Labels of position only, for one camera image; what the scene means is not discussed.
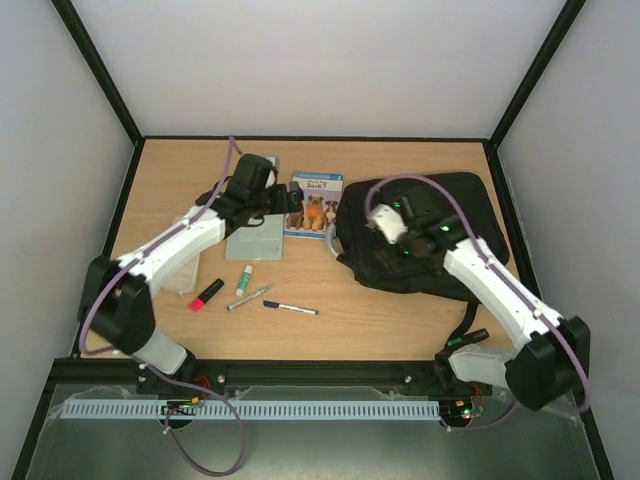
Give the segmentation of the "black student backpack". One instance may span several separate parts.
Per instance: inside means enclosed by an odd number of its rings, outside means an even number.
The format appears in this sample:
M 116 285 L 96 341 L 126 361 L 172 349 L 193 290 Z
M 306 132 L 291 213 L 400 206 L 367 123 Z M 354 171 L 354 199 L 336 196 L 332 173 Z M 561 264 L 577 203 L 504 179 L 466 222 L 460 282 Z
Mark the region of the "black student backpack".
M 467 304 L 459 326 L 446 343 L 462 338 L 472 327 L 480 302 L 461 281 L 447 273 L 444 254 L 467 238 L 461 218 L 448 199 L 425 182 L 402 178 L 373 192 L 377 179 L 345 187 L 338 205 L 336 236 L 343 252 L 337 261 L 350 268 L 361 285 L 396 294 L 425 293 Z M 371 206 L 390 206 L 401 215 L 407 232 L 390 244 L 382 232 L 368 225 L 366 200 Z

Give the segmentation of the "dog picture book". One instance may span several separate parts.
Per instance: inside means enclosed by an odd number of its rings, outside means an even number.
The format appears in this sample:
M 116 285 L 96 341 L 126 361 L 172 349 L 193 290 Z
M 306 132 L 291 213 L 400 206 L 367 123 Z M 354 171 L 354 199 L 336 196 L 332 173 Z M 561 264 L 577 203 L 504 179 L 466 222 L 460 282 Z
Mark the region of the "dog picture book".
M 342 197 L 344 176 L 338 173 L 296 170 L 293 180 L 302 191 L 302 210 L 284 220 L 284 234 L 291 237 L 324 239 L 335 223 Z

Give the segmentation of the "green highlighter black body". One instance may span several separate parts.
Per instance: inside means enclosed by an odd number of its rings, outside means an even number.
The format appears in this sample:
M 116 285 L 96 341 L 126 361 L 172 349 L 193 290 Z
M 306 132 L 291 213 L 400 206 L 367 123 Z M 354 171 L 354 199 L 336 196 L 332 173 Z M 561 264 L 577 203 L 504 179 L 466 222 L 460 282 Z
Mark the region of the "green highlighter black body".
M 486 340 L 488 337 L 489 337 L 488 331 L 482 328 L 479 330 L 467 332 L 462 336 L 451 337 L 446 342 L 446 347 L 453 348 L 453 347 L 458 347 L 459 345 L 465 346 L 469 344 L 476 344 Z

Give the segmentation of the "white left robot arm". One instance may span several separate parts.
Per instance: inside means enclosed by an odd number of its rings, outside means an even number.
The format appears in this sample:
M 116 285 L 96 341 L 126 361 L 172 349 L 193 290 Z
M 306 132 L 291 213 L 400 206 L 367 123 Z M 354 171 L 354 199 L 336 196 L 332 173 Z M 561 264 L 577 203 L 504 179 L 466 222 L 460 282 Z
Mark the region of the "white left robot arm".
M 189 352 L 157 325 L 154 297 L 189 261 L 250 221 L 300 212 L 299 185 L 277 178 L 269 159 L 244 154 L 237 165 L 225 165 L 214 188 L 167 230 L 117 259 L 101 255 L 92 260 L 79 306 L 80 352 L 91 354 L 87 336 L 94 332 L 107 343 L 103 352 L 120 351 L 165 375 L 179 372 Z

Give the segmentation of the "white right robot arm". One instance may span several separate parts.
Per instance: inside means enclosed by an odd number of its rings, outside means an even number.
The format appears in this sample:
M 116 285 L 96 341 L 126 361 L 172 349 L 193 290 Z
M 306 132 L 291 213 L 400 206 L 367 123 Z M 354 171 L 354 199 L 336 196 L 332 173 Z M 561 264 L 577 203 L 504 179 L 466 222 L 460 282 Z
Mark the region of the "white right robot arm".
M 436 367 L 438 384 L 450 392 L 468 382 L 504 388 L 532 411 L 581 390 L 578 409 L 587 411 L 592 389 L 586 323 L 563 317 L 525 287 L 476 234 L 454 196 L 436 181 L 422 180 L 452 206 L 454 213 L 448 218 L 434 210 L 419 211 L 407 197 L 375 203 L 375 194 L 394 180 L 387 177 L 367 192 L 364 211 L 369 226 L 408 255 L 440 256 L 444 270 L 491 312 L 512 343 L 509 350 L 475 343 L 455 346 Z

